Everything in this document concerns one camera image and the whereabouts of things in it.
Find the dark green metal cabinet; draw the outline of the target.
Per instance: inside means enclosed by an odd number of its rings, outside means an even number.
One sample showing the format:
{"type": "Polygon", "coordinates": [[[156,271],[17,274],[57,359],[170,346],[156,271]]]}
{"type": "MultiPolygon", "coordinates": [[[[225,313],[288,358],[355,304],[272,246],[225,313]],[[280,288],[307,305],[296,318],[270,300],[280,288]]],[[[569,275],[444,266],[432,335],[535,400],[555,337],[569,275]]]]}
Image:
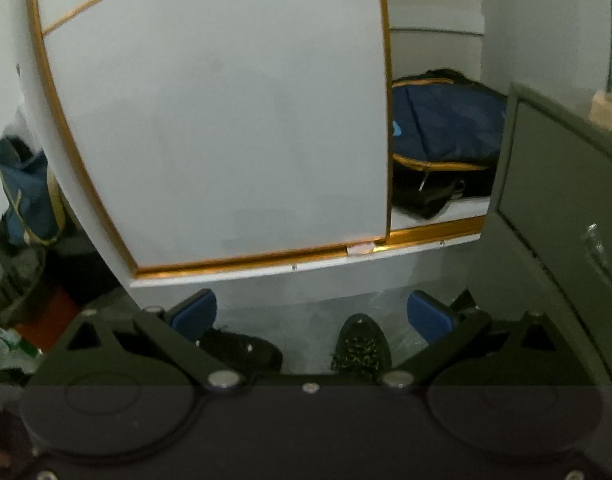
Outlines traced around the dark green metal cabinet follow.
{"type": "Polygon", "coordinates": [[[612,132],[584,99],[513,84],[492,210],[552,275],[612,376],[612,132]]]}

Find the white cabinet with gold trim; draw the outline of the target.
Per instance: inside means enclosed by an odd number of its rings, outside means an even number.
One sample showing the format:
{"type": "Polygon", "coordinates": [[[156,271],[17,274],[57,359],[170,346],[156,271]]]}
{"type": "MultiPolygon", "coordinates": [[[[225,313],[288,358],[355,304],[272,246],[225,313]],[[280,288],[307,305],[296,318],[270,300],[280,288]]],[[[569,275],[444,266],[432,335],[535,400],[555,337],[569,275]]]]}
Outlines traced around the white cabinet with gold trim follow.
{"type": "Polygon", "coordinates": [[[22,90],[130,292],[475,240],[485,203],[391,221],[387,0],[20,0],[22,90]]]}

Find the black shoe with long lace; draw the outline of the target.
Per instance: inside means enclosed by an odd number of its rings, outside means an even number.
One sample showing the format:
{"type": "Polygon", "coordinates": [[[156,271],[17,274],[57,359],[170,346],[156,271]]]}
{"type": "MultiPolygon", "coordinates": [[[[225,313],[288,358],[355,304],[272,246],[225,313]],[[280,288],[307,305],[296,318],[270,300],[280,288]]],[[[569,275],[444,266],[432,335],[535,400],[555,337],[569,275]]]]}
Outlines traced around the black shoe with long lace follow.
{"type": "Polygon", "coordinates": [[[281,350],[261,338],[210,328],[199,338],[199,348],[242,375],[280,373],[281,350]]]}

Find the small wooden block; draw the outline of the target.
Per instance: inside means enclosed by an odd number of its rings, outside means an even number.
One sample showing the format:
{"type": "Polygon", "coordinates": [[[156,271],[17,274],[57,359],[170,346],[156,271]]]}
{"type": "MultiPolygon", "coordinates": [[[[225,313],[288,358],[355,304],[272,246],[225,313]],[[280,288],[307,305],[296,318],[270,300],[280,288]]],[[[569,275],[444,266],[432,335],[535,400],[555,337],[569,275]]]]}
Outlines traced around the small wooden block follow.
{"type": "Polygon", "coordinates": [[[589,120],[597,127],[612,131],[612,94],[598,90],[591,99],[589,120]]]}

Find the camouflage cloth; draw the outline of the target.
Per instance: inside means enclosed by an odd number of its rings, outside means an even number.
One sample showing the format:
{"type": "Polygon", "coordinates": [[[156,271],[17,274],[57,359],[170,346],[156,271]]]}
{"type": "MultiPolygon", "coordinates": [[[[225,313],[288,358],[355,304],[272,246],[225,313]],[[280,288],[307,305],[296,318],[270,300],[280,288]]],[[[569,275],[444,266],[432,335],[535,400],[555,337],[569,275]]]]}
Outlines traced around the camouflage cloth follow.
{"type": "Polygon", "coordinates": [[[34,321],[48,301],[50,280],[42,246],[15,245],[4,217],[0,220],[0,327],[11,330],[34,321]]]}

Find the navy backpack inside cabinet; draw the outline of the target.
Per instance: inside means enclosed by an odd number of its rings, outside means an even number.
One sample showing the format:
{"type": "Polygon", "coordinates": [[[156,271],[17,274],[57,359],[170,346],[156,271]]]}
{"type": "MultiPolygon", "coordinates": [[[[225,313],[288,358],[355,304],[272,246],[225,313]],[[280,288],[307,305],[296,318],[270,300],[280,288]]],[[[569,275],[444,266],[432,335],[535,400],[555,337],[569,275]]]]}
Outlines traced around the navy backpack inside cabinet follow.
{"type": "Polygon", "coordinates": [[[458,70],[391,84],[391,204],[432,219],[451,200],[492,194],[507,96],[458,70]]]}

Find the black shoe with speckled laces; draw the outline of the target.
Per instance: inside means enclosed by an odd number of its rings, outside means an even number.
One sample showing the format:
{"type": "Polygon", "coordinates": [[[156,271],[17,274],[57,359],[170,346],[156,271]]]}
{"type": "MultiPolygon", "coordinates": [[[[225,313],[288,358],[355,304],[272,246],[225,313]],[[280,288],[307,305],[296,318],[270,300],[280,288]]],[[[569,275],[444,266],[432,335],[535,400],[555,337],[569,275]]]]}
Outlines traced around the black shoe with speckled laces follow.
{"type": "Polygon", "coordinates": [[[391,369],[391,349],[379,324],[364,313],[347,318],[332,354],[331,371],[375,382],[391,369]]]}

